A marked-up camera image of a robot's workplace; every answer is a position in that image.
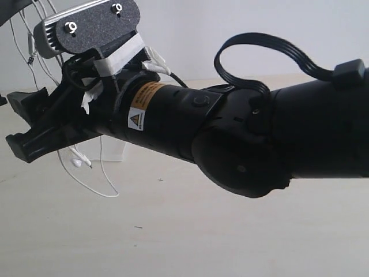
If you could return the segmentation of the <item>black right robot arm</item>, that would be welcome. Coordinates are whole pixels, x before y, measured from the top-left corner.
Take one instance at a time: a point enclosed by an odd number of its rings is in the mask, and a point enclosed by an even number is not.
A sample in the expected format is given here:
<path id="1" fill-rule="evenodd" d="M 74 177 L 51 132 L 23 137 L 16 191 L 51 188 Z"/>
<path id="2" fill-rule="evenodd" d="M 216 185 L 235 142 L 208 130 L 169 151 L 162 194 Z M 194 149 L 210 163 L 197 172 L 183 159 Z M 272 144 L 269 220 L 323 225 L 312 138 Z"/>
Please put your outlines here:
<path id="1" fill-rule="evenodd" d="M 88 111 L 67 80 L 52 93 L 8 94 L 30 126 L 7 136 L 14 155 L 31 163 L 106 135 L 195 164 L 219 187 L 249 198 L 293 179 L 368 177 L 368 68 L 360 60 L 338 65 L 331 82 L 266 96 L 230 84 L 163 84 L 133 66 L 101 83 Z"/>

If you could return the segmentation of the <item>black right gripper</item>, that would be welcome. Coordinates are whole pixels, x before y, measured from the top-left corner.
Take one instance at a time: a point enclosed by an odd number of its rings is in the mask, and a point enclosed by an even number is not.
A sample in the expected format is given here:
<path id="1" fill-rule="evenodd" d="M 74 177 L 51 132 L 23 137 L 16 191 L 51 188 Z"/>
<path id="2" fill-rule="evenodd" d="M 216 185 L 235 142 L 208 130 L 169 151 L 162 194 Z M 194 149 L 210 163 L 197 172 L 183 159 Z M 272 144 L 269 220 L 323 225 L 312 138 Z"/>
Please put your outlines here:
<path id="1" fill-rule="evenodd" d="M 31 128 L 6 136 L 15 157 L 32 163 L 42 156 L 101 135 L 132 142 L 138 132 L 127 127 L 129 101 L 138 87 L 138 58 L 113 76 L 101 77 L 96 56 L 80 54 L 62 67 L 62 84 L 51 93 L 11 92 L 13 111 Z"/>

